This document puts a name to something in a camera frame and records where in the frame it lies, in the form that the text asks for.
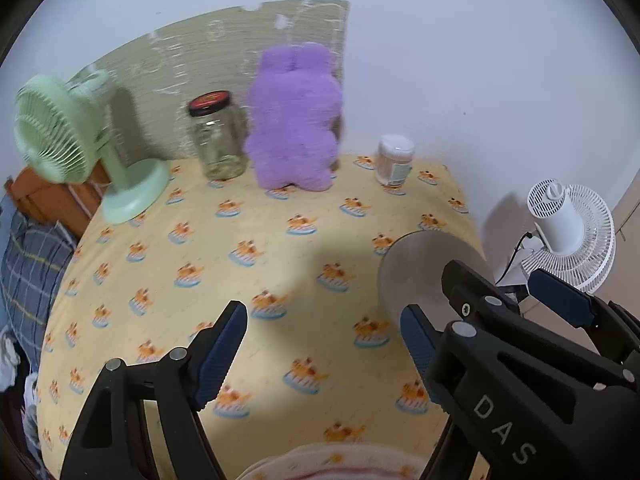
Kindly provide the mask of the white standing fan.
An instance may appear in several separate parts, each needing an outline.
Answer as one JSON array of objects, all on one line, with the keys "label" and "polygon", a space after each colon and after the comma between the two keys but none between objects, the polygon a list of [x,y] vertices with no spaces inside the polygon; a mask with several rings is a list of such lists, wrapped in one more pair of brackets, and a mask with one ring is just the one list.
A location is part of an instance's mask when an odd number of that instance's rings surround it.
[{"label": "white standing fan", "polygon": [[596,292],[616,253],[614,219],[605,200],[588,186],[546,179],[529,190],[526,206],[534,228],[516,244],[497,282],[520,286],[534,271],[545,270],[581,292]]}]

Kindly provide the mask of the grey bowl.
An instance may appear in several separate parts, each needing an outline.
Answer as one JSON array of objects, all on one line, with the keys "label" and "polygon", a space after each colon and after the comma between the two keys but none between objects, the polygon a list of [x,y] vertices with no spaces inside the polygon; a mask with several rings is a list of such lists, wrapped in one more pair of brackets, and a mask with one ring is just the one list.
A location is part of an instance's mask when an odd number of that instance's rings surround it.
[{"label": "grey bowl", "polygon": [[420,307],[436,330],[460,320],[442,292],[442,271],[451,260],[460,260],[483,278],[492,279],[480,253],[448,233],[413,232],[390,246],[378,268],[378,303],[396,327],[402,310],[410,304]]}]

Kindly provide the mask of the yellow patterned tablecloth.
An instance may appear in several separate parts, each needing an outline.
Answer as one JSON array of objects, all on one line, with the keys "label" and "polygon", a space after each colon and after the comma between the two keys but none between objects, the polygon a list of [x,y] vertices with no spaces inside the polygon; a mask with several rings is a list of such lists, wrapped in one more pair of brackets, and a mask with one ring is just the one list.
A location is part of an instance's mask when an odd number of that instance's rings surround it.
[{"label": "yellow patterned tablecloth", "polygon": [[305,444],[321,468],[373,467],[371,443],[390,452],[394,477],[418,478],[445,414],[378,303],[383,255],[416,231],[480,242],[462,189],[434,162],[391,190],[369,157],[346,156],[322,193],[265,191],[251,172],[207,181],[196,162],[175,162],[143,214],[93,218],[65,272],[38,375],[44,463],[61,471],[107,360],[154,362],[239,300],[247,332],[200,415],[227,476]]}]

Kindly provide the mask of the green desk fan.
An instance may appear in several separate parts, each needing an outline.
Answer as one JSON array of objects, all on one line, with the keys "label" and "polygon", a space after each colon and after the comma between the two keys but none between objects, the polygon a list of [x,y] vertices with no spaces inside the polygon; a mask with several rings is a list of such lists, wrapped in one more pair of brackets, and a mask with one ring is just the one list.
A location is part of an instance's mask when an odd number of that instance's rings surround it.
[{"label": "green desk fan", "polygon": [[15,98],[14,139],[27,166],[51,183],[84,183],[100,164],[110,178],[103,218],[121,224],[160,198],[169,167],[157,158],[130,166],[122,162],[106,118],[114,93],[115,83],[105,70],[77,82],[33,76]]}]

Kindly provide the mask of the green elephant wall mat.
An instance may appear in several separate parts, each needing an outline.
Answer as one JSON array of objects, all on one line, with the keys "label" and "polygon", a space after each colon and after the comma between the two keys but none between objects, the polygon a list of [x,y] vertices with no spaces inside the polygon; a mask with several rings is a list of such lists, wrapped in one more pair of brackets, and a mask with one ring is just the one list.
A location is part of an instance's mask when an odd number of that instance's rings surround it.
[{"label": "green elephant wall mat", "polygon": [[343,77],[349,3],[346,0],[276,0],[230,6],[187,18],[140,36],[86,65],[81,80],[106,70],[115,85],[107,123],[128,164],[144,158],[196,155],[188,103],[228,90],[244,106],[262,51],[278,44],[316,42],[332,54]]}]

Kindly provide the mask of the white crumpled cloth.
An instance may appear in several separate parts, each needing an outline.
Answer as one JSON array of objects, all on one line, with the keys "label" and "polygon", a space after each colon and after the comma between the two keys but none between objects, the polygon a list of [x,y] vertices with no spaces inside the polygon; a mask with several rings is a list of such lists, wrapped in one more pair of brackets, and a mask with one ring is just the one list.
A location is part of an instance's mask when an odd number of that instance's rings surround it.
[{"label": "white crumpled cloth", "polygon": [[[6,392],[17,385],[18,366],[21,357],[16,351],[13,338],[8,333],[8,326],[1,332],[1,392]],[[24,379],[24,407],[25,410],[34,410],[38,403],[37,389],[38,373],[32,372]]]}]

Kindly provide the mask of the glass jar red lid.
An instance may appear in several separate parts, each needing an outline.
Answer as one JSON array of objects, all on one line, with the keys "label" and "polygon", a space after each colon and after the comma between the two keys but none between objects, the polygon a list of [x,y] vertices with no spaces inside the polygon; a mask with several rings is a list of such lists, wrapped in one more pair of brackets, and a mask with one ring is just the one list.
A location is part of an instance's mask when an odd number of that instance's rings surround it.
[{"label": "glass jar red lid", "polygon": [[190,136],[209,180],[230,180],[246,169],[246,121],[228,90],[197,96],[186,106]]}]

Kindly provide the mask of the orange wooden bed headboard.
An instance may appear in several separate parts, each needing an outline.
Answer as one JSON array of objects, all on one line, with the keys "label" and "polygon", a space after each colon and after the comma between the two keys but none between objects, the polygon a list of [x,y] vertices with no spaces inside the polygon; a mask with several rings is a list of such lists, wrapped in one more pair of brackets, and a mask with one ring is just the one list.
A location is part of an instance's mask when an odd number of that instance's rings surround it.
[{"label": "orange wooden bed headboard", "polygon": [[19,212],[42,224],[62,223],[81,238],[101,205],[111,179],[100,162],[81,184],[56,184],[25,168],[4,184],[6,195]]}]

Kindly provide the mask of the purple plush toy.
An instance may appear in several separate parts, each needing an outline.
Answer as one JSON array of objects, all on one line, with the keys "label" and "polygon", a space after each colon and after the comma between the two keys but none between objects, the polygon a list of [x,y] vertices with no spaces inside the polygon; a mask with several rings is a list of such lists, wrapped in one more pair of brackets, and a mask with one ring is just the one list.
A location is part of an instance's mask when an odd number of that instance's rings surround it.
[{"label": "purple plush toy", "polygon": [[262,52],[247,93],[244,148],[262,188],[290,184],[311,192],[332,185],[338,143],[334,122],[343,93],[323,44],[281,44]]}]

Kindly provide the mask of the blue plaid pillow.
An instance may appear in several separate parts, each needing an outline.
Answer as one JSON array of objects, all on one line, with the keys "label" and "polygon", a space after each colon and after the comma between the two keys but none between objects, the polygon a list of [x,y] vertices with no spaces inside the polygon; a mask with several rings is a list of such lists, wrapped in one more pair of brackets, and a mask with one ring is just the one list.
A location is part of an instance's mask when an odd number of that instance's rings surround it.
[{"label": "blue plaid pillow", "polygon": [[61,223],[41,224],[1,200],[1,327],[38,370],[52,306],[77,238]]}]

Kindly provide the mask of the cotton swab container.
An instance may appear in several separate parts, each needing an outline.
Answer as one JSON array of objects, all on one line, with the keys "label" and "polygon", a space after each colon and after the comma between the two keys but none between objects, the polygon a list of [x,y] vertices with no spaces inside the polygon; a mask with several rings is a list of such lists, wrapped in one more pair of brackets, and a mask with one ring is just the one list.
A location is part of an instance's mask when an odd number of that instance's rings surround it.
[{"label": "cotton swab container", "polygon": [[416,146],[400,134],[386,134],[378,141],[375,159],[375,177],[388,188],[404,185],[412,169]]}]

